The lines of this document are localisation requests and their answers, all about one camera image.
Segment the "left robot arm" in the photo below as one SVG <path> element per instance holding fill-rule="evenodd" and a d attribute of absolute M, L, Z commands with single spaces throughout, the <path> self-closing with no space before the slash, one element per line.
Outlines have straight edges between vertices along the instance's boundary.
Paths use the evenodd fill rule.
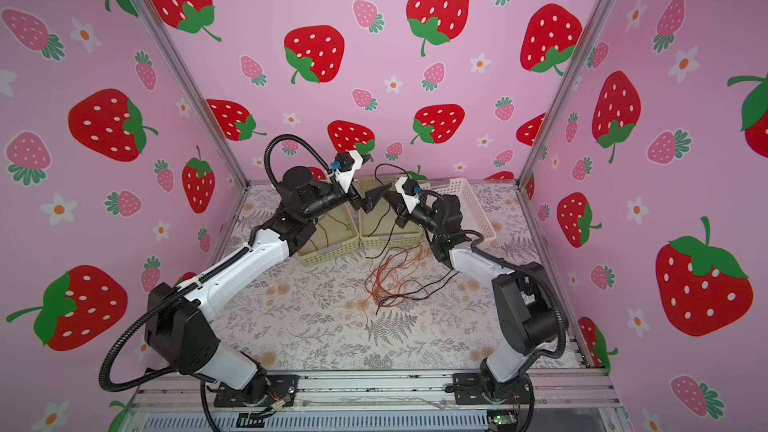
<path fill-rule="evenodd" d="M 316 231 L 319 218 L 345 204 L 369 212 L 389 190 L 381 185 L 361 195 L 353 186 L 355 172 L 335 170 L 326 181 L 305 166 L 287 170 L 273 184 L 280 196 L 274 213 L 253 228 L 241 248 L 200 275 L 175 287 L 165 283 L 149 295 L 147 311 L 131 324 L 107 353 L 98 374 L 106 392 L 121 392 L 177 372 L 203 383 L 219 382 L 245 404 L 258 404 L 269 394 L 262 365 L 222 342 L 210 323 L 242 289 L 270 268 L 300 251 Z M 128 340 L 139 330 L 167 367 L 116 383 L 112 367 Z"/>

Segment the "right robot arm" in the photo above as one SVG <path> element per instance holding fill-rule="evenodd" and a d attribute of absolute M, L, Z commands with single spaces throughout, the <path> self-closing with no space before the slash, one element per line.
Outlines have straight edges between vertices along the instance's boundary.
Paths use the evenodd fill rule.
<path fill-rule="evenodd" d="M 485 236 L 462 227 L 455 195 L 415 187 L 411 192 L 388 191 L 384 199 L 397 224 L 414 223 L 427 233 L 439 263 L 491 287 L 504 341 L 479 368 L 478 388 L 490 402 L 512 396 L 538 359 L 564 355 L 569 322 L 541 264 L 516 265 L 483 250 Z"/>

